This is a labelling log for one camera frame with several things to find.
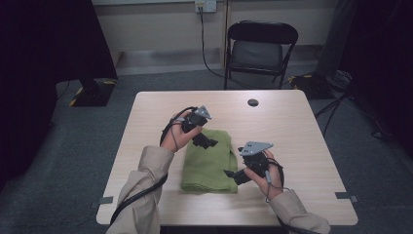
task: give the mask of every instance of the beige jacket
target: beige jacket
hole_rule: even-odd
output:
[[[157,183],[168,172],[172,159],[171,151],[162,147],[146,146],[137,171],[130,173],[121,190],[118,205]],[[158,202],[161,193],[162,188],[124,208],[106,233],[160,233]],[[318,233],[328,233],[330,230],[326,219],[307,213],[293,190],[283,192],[269,204],[285,224]]]

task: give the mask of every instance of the chair backrest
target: chair backrest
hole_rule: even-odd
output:
[[[228,39],[294,46],[298,32],[293,26],[283,22],[244,20],[230,26]]]

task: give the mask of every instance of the wall outlet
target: wall outlet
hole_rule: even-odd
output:
[[[202,9],[203,13],[214,13],[216,12],[216,1],[205,0],[205,1],[195,1],[195,12],[198,13]]]

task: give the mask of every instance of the gray carpet floor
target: gray carpet floor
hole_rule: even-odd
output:
[[[290,66],[286,77],[314,70]],[[254,78],[240,75],[244,82]],[[254,85],[269,87],[271,78]],[[142,91],[222,90],[223,79],[207,70],[121,76],[105,107],[69,107],[78,82],[58,84],[62,94],[54,125],[25,175],[10,180],[0,194],[0,233],[104,233],[95,221],[98,199],[109,177],[135,95]],[[241,89],[230,83],[231,89]],[[318,112],[328,100],[310,100]],[[323,131],[329,113],[318,118]],[[412,159],[396,141],[371,136],[369,117],[351,99],[335,112],[325,141],[354,203],[358,224],[334,226],[332,233],[412,233]],[[213,233],[208,228],[171,228],[169,233]],[[270,233],[239,230],[237,233]]]

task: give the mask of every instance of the folded green cloth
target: folded green cloth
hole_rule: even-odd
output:
[[[181,188],[184,191],[237,193],[238,186],[223,170],[235,172],[237,158],[232,151],[231,137],[225,131],[206,130],[203,134],[218,143],[207,149],[188,144],[183,165]]]

